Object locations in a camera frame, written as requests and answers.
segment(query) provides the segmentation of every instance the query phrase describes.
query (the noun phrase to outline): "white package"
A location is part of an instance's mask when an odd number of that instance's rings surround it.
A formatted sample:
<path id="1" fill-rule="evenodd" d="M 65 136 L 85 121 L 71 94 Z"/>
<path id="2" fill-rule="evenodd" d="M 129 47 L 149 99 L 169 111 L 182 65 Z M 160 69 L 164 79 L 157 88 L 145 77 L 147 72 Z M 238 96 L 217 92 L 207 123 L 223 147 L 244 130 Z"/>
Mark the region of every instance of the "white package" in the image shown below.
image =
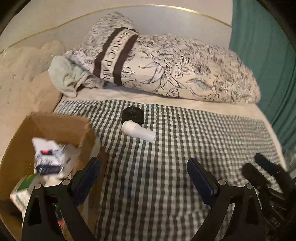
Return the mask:
<path id="1" fill-rule="evenodd" d="M 35 149 L 34 173 L 67 178 L 74 168 L 79 151 L 71 144 L 59 145 L 53 140 L 33 138 Z"/>

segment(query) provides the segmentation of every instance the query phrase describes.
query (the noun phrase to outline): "floral pillowcase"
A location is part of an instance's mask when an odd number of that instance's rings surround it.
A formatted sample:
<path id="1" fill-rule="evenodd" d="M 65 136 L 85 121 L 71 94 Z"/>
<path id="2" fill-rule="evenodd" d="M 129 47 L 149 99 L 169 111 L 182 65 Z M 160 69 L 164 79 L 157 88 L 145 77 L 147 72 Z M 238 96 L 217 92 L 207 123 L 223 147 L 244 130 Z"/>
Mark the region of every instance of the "floral pillowcase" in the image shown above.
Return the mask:
<path id="1" fill-rule="evenodd" d="M 98 20 L 65 56 L 105 81 L 164 96 L 225 103 L 261 97 L 234 52 L 177 35 L 139 35 L 118 12 Z"/>

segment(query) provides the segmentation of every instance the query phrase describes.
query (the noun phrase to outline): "gingham blanket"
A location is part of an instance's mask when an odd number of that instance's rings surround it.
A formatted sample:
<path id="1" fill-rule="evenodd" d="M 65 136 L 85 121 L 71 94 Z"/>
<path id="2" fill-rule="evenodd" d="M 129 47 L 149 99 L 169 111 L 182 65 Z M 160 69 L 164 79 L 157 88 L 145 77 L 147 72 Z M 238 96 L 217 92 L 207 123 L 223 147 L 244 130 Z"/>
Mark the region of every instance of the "gingham blanket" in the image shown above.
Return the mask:
<path id="1" fill-rule="evenodd" d="M 143 127 L 157 133 L 155 143 L 121 132 L 121 111 L 128 106 L 145 111 Z M 67 101 L 56 112 L 88 117 L 110 156 L 98 240 L 190 240 L 209 212 L 187 174 L 192 157 L 217 179 L 237 186 L 247 183 L 241 167 L 253 163 L 257 152 L 279 162 L 260 120 L 122 100 Z"/>

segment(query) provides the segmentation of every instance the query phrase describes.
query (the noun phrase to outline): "gold trim line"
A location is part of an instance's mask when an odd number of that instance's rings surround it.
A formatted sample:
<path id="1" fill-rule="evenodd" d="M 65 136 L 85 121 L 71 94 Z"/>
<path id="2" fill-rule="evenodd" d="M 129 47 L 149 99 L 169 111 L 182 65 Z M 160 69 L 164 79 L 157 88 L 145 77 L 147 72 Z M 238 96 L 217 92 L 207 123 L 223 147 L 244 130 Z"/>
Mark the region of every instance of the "gold trim line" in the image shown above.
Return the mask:
<path id="1" fill-rule="evenodd" d="M 221 20 L 219 20 L 219 19 L 217 19 L 217 18 L 214 18 L 214 17 L 212 17 L 212 16 L 209 16 L 209 15 L 207 15 L 207 14 L 204 14 L 204 13 L 201 13 L 201 12 L 198 12 L 198 11 L 195 11 L 195 10 L 191 10 L 191 9 L 183 8 L 183 7 L 168 6 L 168 5 L 158 5 L 158 4 L 144 4 L 144 5 L 120 6 L 120 7 L 110 7 L 110 8 L 100 9 L 100 10 L 97 10 L 97 11 L 94 11 L 94 12 L 90 12 L 90 13 L 84 14 L 84 15 L 79 16 L 79 17 L 77 17 L 77 18 L 71 19 L 71 20 L 69 20 L 69 21 L 67 21 L 67 22 L 65 22 L 65 23 L 62 23 L 62 24 L 60 24 L 60 25 L 58 25 L 58 26 L 56 26 L 56 27 L 48 28 L 48 29 L 42 30 L 42 31 L 40 31 L 40 32 L 34 33 L 34 34 L 32 34 L 32 35 L 29 35 L 29 36 L 27 36 L 27 37 L 25 37 L 25 38 L 23 38 L 23 39 L 21 39 L 21 40 L 15 42 L 15 43 L 13 43 L 12 45 L 8 46 L 8 48 L 15 46 L 15 45 L 18 44 L 19 42 L 22 42 L 22 41 L 24 41 L 24 40 L 26 40 L 26 39 L 28 39 L 28 38 L 30 38 L 30 37 L 33 37 L 33 36 L 35 36 L 35 35 L 42 34 L 42 33 L 45 33 L 45 32 L 47 32 L 47 31 L 50 31 L 50 30 L 53 30 L 53 29 L 59 28 L 59 27 L 65 25 L 65 24 L 67 24 L 67 23 L 70 23 L 70 22 L 72 22 L 72 21 L 74 21 L 74 20 L 77 20 L 77 19 L 79 19 L 79 18 L 83 18 L 83 17 L 85 17 L 85 16 L 88 16 L 88 15 L 91 15 L 91 14 L 94 14 L 94 13 L 97 13 L 97 12 L 101 12 L 101 11 L 105 11 L 105 10 L 111 10 L 111 9 L 120 9 L 120 8 L 127 8 L 127 7 L 144 7 L 144 6 L 155 6 L 155 7 L 166 7 L 166 8 L 179 9 L 179 10 L 183 10 L 183 11 L 186 11 L 186 12 L 191 12 L 191 13 L 198 14 L 198 15 L 200 15 L 200 16 L 203 16 L 203 17 L 206 17 L 206 18 L 212 19 L 212 20 L 214 20 L 214 21 L 216 21 L 216 22 L 219 22 L 219 23 L 221 23 L 221 24 L 223 24 L 223 25 L 225 25 L 225 26 L 227 26 L 227 27 L 231 27 L 231 25 L 229 25 L 228 23 L 225 23 L 225 22 L 223 22 L 223 21 L 221 21 Z"/>

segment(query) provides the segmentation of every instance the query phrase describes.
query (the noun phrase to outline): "cardboard box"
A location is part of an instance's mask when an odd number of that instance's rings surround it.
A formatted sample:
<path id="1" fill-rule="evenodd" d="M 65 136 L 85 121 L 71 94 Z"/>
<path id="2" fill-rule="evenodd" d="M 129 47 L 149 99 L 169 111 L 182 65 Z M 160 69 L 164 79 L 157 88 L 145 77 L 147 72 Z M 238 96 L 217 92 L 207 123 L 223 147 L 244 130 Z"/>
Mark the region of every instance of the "cardboard box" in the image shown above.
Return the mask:
<path id="1" fill-rule="evenodd" d="M 76 147 L 79 150 L 79 156 L 74 172 L 87 164 L 95 142 L 92 126 L 88 123 L 88 119 L 83 117 L 31 113 L 24 119 L 13 136 L 0 166 L 0 218 L 17 241 L 21 241 L 22 214 L 12 203 L 9 195 L 22 177 L 33 173 L 35 155 L 31 141 L 33 137 L 55 140 L 57 143 L 70 143 Z M 91 215 L 88 216 L 88 220 L 97 219 L 95 214 L 107 163 L 107 155 L 103 150 L 100 150 L 99 157 L 102 169 L 89 195 L 89 214 Z M 94 232 L 95 224 L 88 225 Z"/>

